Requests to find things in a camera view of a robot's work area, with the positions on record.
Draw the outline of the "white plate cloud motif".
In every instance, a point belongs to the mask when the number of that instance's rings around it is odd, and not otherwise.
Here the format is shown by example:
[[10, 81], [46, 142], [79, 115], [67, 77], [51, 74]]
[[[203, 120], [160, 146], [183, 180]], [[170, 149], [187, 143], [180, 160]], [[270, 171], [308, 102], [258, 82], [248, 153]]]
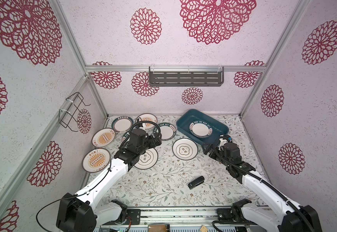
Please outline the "white plate cloud motif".
[[180, 160], [192, 160], [198, 154], [196, 143], [187, 138], [181, 138], [175, 141], [172, 150], [174, 155]]
[[140, 170], [147, 170], [152, 168], [158, 161], [158, 152], [156, 149], [151, 148], [146, 150], [146, 152], [139, 157], [139, 161], [134, 165], [134, 167]]

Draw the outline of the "green rim plate front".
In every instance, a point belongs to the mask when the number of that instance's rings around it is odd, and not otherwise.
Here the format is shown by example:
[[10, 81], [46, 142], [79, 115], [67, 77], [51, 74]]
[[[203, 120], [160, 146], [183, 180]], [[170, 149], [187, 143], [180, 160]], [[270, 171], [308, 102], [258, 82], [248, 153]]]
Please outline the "green rim plate front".
[[189, 130], [191, 134], [198, 138], [208, 138], [213, 132], [210, 124], [202, 120], [193, 121], [189, 126]]

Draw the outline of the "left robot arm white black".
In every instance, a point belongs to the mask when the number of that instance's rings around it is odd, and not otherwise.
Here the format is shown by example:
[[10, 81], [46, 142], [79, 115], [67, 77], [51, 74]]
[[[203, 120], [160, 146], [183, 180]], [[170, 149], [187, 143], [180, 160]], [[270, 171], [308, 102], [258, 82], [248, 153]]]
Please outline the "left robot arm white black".
[[113, 200], [106, 206], [99, 202], [118, 179], [138, 163], [148, 149], [162, 144], [161, 131], [149, 135], [142, 128], [132, 128], [110, 161], [110, 166], [75, 194], [60, 200], [56, 227], [63, 232], [92, 232], [111, 221], [125, 221], [127, 206]]

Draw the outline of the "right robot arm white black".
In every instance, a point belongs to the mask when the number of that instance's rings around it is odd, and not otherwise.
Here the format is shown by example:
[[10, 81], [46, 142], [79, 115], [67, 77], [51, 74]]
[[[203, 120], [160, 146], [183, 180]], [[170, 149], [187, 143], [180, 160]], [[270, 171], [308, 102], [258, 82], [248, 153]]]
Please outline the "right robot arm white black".
[[320, 232], [322, 226], [317, 211], [291, 200], [266, 181], [249, 163], [243, 161], [240, 149], [229, 135], [220, 136], [214, 143], [204, 143], [205, 155], [225, 165], [230, 176], [253, 191], [266, 208], [248, 199], [232, 204], [231, 212], [216, 224], [258, 225], [268, 232]]

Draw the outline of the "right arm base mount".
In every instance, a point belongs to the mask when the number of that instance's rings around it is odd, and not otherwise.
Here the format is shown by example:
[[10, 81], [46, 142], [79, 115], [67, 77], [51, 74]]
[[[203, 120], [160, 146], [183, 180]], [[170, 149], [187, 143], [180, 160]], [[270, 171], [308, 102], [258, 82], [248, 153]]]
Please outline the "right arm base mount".
[[242, 213], [242, 207], [246, 204], [250, 204], [252, 201], [248, 199], [242, 199], [232, 204], [230, 208], [218, 208], [216, 213], [219, 221], [230, 221], [237, 223], [250, 223], [249, 220], [244, 218]]

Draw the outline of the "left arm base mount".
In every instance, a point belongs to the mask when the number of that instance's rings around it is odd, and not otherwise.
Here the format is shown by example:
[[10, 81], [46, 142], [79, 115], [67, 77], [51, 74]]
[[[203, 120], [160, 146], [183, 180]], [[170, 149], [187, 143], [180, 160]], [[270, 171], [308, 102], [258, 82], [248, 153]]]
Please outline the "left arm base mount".
[[122, 208], [120, 216], [115, 221], [111, 221], [112, 225], [139, 225], [141, 218], [140, 209], [131, 209], [127, 205], [118, 200], [112, 200], [112, 203], [116, 203]]

